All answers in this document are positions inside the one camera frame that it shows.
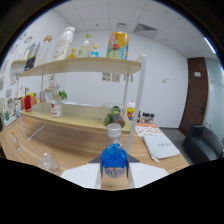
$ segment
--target blue bottle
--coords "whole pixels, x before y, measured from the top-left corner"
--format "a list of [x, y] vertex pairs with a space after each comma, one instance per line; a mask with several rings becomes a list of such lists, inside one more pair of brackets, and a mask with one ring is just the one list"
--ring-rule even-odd
[[101, 154], [103, 167], [106, 175], [112, 178], [120, 177], [124, 174], [127, 153], [122, 148], [121, 125], [112, 123], [107, 125], [107, 148]]
[[93, 45], [93, 51], [91, 52], [91, 57], [99, 57], [99, 53], [97, 52], [97, 45]]

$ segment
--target door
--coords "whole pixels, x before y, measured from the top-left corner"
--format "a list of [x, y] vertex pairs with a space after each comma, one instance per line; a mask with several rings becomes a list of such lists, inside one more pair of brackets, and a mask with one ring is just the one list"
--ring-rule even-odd
[[188, 92], [179, 131], [187, 135], [192, 124], [202, 124], [208, 101], [208, 73], [204, 58], [188, 59]]

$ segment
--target book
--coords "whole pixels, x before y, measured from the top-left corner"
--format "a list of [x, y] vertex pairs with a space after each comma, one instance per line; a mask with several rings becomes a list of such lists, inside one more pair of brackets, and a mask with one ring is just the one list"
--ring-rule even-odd
[[152, 159], [153, 157], [164, 159], [180, 154], [180, 151], [164, 134], [158, 136], [144, 135], [142, 139]]

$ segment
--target desk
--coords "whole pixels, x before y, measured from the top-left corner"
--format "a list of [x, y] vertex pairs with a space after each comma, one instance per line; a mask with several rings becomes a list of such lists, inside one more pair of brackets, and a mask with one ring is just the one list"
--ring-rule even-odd
[[[43, 125], [42, 122], [33, 118], [23, 116], [22, 119], [28, 135], [34, 133], [35, 130]], [[21, 143], [21, 152], [17, 152], [15, 149], [11, 131], [15, 132], [15, 135]], [[125, 148], [128, 134], [122, 134], [121, 138]], [[36, 166], [34, 156], [35, 148], [47, 146], [58, 161], [62, 172], [67, 169], [86, 165], [91, 160], [100, 156], [106, 147], [106, 139], [106, 131], [105, 133], [102, 133], [102, 131], [84, 131], [47, 124], [44, 129], [27, 142], [24, 138], [19, 119], [8, 127], [4, 127], [0, 133], [0, 142], [7, 159]], [[146, 146], [137, 133], [134, 134], [129, 154], [143, 164], [163, 168], [169, 174], [188, 166], [187, 161], [181, 154], [176, 157], [162, 159], [159, 164], [156, 164], [150, 158]], [[120, 178], [112, 179], [104, 173], [101, 181], [101, 189], [110, 191], [129, 189], [127, 174], [125, 173]]]

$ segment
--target wooden shelf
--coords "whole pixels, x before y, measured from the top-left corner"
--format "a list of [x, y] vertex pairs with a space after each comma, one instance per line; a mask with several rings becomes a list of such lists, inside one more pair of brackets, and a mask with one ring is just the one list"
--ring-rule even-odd
[[25, 71], [20, 77], [42, 76], [65, 72], [110, 72], [132, 75], [141, 69], [141, 63], [119, 58], [69, 58], [49, 62]]
[[[84, 130], [106, 131], [102, 124], [102, 117], [105, 116], [103, 107], [90, 107], [80, 105], [62, 104], [63, 116], [53, 118], [51, 116], [50, 103], [38, 103], [32, 106], [31, 112], [20, 111], [23, 116], [38, 118], [46, 123], [63, 127], [76, 127]], [[123, 134], [129, 134], [131, 122], [124, 118], [125, 126], [121, 129]]]

